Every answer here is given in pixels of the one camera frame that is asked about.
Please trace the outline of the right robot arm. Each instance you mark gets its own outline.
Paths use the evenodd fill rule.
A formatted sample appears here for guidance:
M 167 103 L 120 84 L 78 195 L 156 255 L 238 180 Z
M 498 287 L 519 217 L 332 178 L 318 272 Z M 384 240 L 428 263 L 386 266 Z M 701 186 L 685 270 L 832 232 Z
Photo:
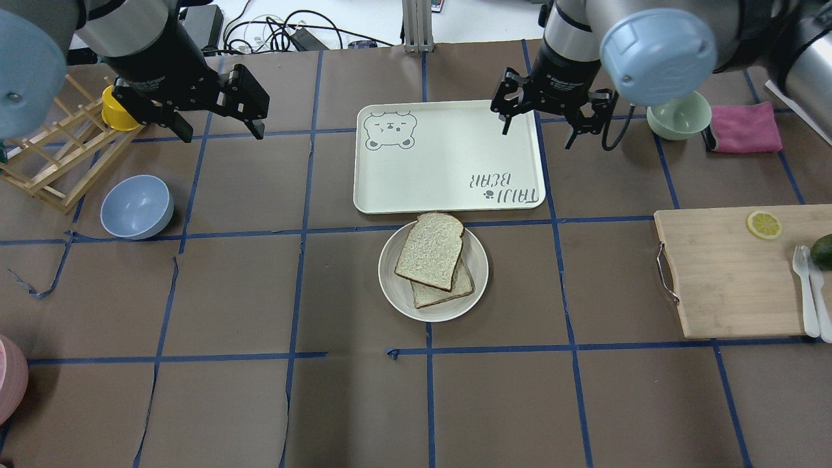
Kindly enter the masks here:
M 619 98 L 663 105 L 713 73 L 763 66 L 830 133 L 830 11 L 829 1 L 550 1 L 532 71 L 507 68 L 490 109 L 503 133 L 514 116 L 546 112 L 571 126 L 567 148 L 591 133 L 610 151 Z

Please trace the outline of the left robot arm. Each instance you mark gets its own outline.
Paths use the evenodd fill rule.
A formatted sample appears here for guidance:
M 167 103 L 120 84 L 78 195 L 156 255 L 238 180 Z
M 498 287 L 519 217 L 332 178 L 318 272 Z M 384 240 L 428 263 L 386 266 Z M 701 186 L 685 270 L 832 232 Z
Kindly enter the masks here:
M 138 124 L 190 142 L 184 112 L 234 118 L 263 139 L 270 97 L 242 64 L 221 74 L 179 21 L 194 1 L 3 1 L 1 137 L 32 133 L 64 85 L 79 38 L 117 77 L 112 95 Z

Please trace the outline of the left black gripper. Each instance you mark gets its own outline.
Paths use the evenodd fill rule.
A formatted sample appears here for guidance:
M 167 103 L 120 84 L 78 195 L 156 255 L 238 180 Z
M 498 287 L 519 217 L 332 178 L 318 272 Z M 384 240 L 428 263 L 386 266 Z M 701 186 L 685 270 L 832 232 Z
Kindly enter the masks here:
M 140 124 L 169 129 L 184 143 L 191 143 L 194 130 L 179 113 L 189 110 L 237 119 L 255 139 L 265 138 L 270 95 L 242 63 L 223 73 L 200 70 L 182 80 L 170 73 L 145 83 L 118 78 L 112 96 Z

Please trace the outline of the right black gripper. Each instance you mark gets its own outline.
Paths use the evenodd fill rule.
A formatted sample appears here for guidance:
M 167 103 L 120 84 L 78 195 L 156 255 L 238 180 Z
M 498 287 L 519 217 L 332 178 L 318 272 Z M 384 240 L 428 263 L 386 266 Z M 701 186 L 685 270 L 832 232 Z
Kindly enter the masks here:
M 565 140 L 570 150 L 577 137 L 599 134 L 611 119 L 618 93 L 609 88 L 592 90 L 600 62 L 536 62 L 528 77 L 506 68 L 490 109 L 503 121 L 508 135 L 514 116 L 539 111 L 565 118 L 571 132 Z

